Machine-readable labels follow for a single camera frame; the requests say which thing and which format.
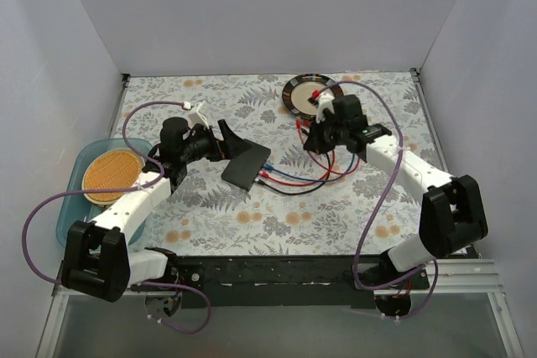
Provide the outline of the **black network switch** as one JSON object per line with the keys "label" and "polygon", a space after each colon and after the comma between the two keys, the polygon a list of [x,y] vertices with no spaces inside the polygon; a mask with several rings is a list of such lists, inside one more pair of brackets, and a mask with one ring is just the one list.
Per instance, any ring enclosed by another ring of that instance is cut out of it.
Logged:
{"label": "black network switch", "polygon": [[249,191],[259,171],[267,162],[271,149],[249,140],[245,140],[245,143],[248,148],[231,159],[222,172],[221,179],[228,184]]}

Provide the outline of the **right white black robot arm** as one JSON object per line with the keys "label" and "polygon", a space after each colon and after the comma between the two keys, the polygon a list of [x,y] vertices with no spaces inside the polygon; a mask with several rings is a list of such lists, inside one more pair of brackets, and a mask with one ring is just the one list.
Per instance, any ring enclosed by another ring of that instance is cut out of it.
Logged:
{"label": "right white black robot arm", "polygon": [[435,168],[411,151],[381,124],[371,125],[354,95],[334,97],[315,92],[316,107],[304,149],[328,153],[345,147],[365,163],[389,174],[420,203],[416,234],[389,248],[376,266],[355,262],[355,284],[362,289],[399,288],[434,259],[445,258],[487,236],[488,227],[477,181]]}

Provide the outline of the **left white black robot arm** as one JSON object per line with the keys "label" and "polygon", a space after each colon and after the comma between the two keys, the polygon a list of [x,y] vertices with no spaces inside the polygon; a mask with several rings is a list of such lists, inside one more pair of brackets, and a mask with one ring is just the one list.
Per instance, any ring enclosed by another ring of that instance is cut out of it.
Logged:
{"label": "left white black robot arm", "polygon": [[67,234],[60,280],[64,287],[117,301],[133,284],[150,280],[159,290],[172,289],[179,279],[170,253],[158,248],[129,253],[128,243],[154,208],[181,184],[190,163],[235,160],[252,144],[236,135],[223,120],[222,138],[200,123],[191,127],[181,117],[164,121],[155,157],[147,157],[133,192],[89,222],[77,221]]}

